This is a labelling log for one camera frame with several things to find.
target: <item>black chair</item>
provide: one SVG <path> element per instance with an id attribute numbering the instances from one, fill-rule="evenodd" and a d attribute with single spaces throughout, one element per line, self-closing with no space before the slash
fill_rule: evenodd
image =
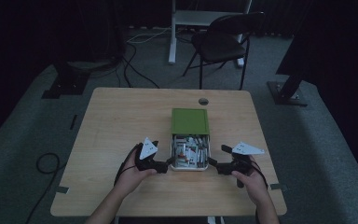
<path id="1" fill-rule="evenodd" d="M 243 68 L 240 90 L 242 90 L 245 78 L 246 64 L 250 47 L 249 37 L 256 32 L 264 20 L 263 12 L 249 14 L 223 16 L 214 20 L 206 32 L 194 34 L 191 37 L 196 52 L 191 58 L 183 76 L 190 68 L 200 68 L 200 90 L 202 89 L 202 66 L 215 63 L 222 63 L 243 58 Z M 197 54 L 200 55 L 200 65 L 191 66 Z"/>

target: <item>dark wall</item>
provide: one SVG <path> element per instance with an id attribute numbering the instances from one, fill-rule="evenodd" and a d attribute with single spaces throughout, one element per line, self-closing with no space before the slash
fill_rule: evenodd
<path id="1" fill-rule="evenodd" d="M 0 126 L 52 56 L 116 56 L 115 19 L 111 0 L 0 0 Z"/>
<path id="2" fill-rule="evenodd" d="M 317 86 L 358 161 L 358 1 L 316 0 L 277 73 Z"/>

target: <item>green lid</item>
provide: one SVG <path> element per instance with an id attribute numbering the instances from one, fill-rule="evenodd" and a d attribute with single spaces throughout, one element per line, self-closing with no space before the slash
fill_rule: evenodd
<path id="1" fill-rule="evenodd" d="M 172 109 L 172 133 L 209 134 L 206 109 Z"/>

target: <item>chair leg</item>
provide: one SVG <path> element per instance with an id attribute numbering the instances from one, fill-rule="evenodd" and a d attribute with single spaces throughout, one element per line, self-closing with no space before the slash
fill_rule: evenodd
<path id="1" fill-rule="evenodd" d="M 193 63 L 194 59 L 196 58 L 196 55 L 197 55 L 197 52 L 194 52 L 193 57 L 190 60 L 190 63 L 188 63 L 185 72 L 182 74 L 182 77 L 184 77 L 186 75 L 188 68 L 191 66 L 191 64 Z"/>
<path id="2" fill-rule="evenodd" d="M 202 65 L 203 65 L 203 60 L 202 57 L 200 56 L 200 90 L 202 90 Z"/>
<path id="3" fill-rule="evenodd" d="M 243 80 L 245 79 L 245 70 L 246 70 L 246 64 L 248 63 L 248 55 L 249 55 L 249 48 L 250 48 L 250 39 L 246 41 L 246 51 L 245 55 L 243 57 L 243 68 L 242 68 L 242 77 L 241 77 L 241 85 L 240 85 L 240 91 L 242 90 L 243 86 Z"/>
<path id="4" fill-rule="evenodd" d="M 226 62 L 223 62 L 222 64 L 220 64 L 220 66 L 218 68 L 219 69 L 222 68 L 225 64 L 226 64 Z"/>
<path id="5" fill-rule="evenodd" d="M 242 90 L 243 81 L 245 80 L 246 64 L 247 64 L 247 58 L 243 57 L 243 68 L 242 68 L 242 77 L 241 77 L 240 91 Z"/>

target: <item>green box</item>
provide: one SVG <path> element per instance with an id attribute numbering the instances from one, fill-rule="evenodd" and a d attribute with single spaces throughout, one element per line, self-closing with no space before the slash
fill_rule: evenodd
<path id="1" fill-rule="evenodd" d="M 174 171 L 204 171 L 211 157 L 206 109 L 172 109 L 171 154 Z"/>
<path id="2" fill-rule="evenodd" d="M 209 134 L 206 109 L 174 108 L 172 110 L 172 133 Z"/>

